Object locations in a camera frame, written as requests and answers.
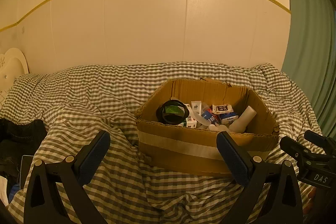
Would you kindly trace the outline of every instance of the packaging box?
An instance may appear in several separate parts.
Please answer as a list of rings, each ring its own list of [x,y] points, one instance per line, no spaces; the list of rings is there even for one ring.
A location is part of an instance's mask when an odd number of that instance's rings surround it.
[[[221,124],[231,125],[235,120],[238,120],[239,116],[236,112],[223,113],[218,115]]]
[[[183,173],[230,177],[230,171],[216,147],[218,132],[161,124],[156,110],[171,97],[181,102],[202,101],[208,105],[230,104],[238,115],[250,105],[257,114],[244,134],[230,133],[251,156],[266,159],[277,145],[278,123],[263,101],[252,90],[212,79],[174,79],[158,88],[136,112],[139,150],[147,164]]]
[[[178,126],[180,126],[180,127],[188,127],[188,128],[196,128],[196,124],[197,124],[197,121],[194,118],[188,116],[184,120],[184,122],[178,124]]]

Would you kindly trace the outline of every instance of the checkered bedsheet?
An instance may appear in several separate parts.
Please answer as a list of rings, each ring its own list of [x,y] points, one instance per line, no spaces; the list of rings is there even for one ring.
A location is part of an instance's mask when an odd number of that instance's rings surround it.
[[[103,129],[111,145],[91,183],[84,189],[107,223],[219,223],[243,188],[230,179],[171,172],[146,165],[138,151],[134,113],[162,83],[172,78],[209,77],[253,88],[280,126],[280,137],[304,140],[307,129],[320,133],[306,96],[284,73],[270,64],[254,68],[208,63],[162,63],[130,66],[80,66],[51,75],[24,75],[16,80],[0,116],[25,124],[42,119],[48,135],[34,156],[46,163],[75,155]],[[295,161],[277,146],[268,161]],[[23,222],[28,186],[8,206]],[[311,189],[300,184],[303,204]],[[72,221],[79,223],[64,188],[58,185]],[[266,197],[265,186],[250,221]]]

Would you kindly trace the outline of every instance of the hand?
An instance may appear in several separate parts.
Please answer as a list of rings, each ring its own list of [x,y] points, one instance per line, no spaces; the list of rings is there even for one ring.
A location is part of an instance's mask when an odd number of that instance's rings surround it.
[[[308,194],[308,198],[310,198],[310,200],[308,201],[307,206],[303,209],[304,215],[308,214],[310,210],[313,208],[315,194],[316,194],[316,187],[314,187],[313,190],[311,190],[310,193]]]

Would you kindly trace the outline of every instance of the blue gripper pad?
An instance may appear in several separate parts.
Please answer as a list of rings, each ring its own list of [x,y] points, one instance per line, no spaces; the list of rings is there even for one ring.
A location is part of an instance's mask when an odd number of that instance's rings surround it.
[[[229,167],[235,181],[246,186],[250,181],[253,165],[251,156],[230,137],[227,132],[220,132],[216,139],[217,149]]]
[[[98,136],[93,139],[92,142],[95,141],[95,145],[78,167],[77,181],[81,186],[90,183],[101,161],[105,157],[106,152],[110,148],[110,134],[106,131],[101,131],[100,133],[102,133],[102,135],[98,140],[96,140]]]

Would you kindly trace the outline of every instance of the snack package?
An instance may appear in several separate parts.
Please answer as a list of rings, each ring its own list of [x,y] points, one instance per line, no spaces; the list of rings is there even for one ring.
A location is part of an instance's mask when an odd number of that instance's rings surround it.
[[[224,114],[233,112],[233,109],[231,105],[220,105],[220,106],[212,105],[212,112],[214,114]]]
[[[230,113],[219,114],[219,118],[220,118],[221,124],[230,125],[233,123],[233,121],[237,120],[239,116],[236,112],[233,111]]]

